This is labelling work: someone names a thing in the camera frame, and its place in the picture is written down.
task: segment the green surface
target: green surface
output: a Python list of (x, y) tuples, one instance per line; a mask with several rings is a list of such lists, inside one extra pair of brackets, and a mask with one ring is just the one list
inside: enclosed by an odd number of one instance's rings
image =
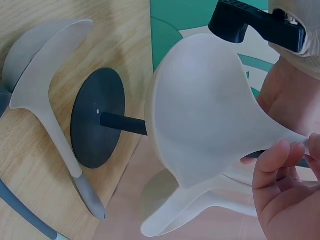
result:
[[(240, 0), (260, 10), (268, 10), (268, 0)], [(154, 71), (169, 50), (183, 39), (179, 31), (205, 27), (211, 20), (218, 0), (150, 0), (151, 38)], [(239, 55), (244, 65), (268, 72), (272, 64)], [(255, 96), (259, 94), (252, 89)]]

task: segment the black pole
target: black pole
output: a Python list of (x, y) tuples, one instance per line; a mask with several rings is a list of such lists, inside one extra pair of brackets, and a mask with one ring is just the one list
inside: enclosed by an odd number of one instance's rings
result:
[(101, 114), (100, 124), (103, 127), (148, 136), (146, 122), (141, 119), (103, 112)]

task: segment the white plastic ladle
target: white plastic ladle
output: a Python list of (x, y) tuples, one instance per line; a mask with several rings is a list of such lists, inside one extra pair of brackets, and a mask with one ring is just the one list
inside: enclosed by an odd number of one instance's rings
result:
[(228, 190), (252, 195), (250, 185), (224, 175), (190, 189), (179, 187), (175, 177), (167, 170), (156, 174), (145, 186), (140, 209), (143, 223), (141, 233), (146, 237), (168, 234), (187, 224), (210, 207), (221, 207), (256, 217), (255, 207), (230, 201), (211, 190)]
[(184, 38), (165, 56), (147, 92), (145, 124), (156, 155), (185, 189), (281, 138), (307, 140), (260, 108), (240, 58), (213, 34)]
[(104, 220), (106, 209), (83, 174), (49, 100), (53, 77), (92, 29), (89, 19), (52, 20), (34, 27), (12, 46), (4, 63), (3, 80), (12, 93), (10, 108), (27, 109), (40, 120), (85, 205), (96, 218)]

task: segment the gray handle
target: gray handle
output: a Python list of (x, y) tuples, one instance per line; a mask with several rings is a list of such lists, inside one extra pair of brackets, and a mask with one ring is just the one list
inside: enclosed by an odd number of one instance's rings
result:
[(82, 173), (78, 178), (73, 177), (73, 181), (91, 214), (101, 221), (105, 220), (107, 218), (105, 206), (92, 188), (87, 177)]

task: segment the black round base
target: black round base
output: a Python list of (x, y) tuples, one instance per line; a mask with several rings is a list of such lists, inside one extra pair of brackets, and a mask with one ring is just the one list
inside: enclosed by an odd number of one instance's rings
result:
[(101, 167), (113, 154), (121, 130), (100, 125), (102, 113), (125, 115), (125, 89), (120, 76), (110, 68), (93, 72), (82, 85), (71, 115), (71, 144), (85, 167)]

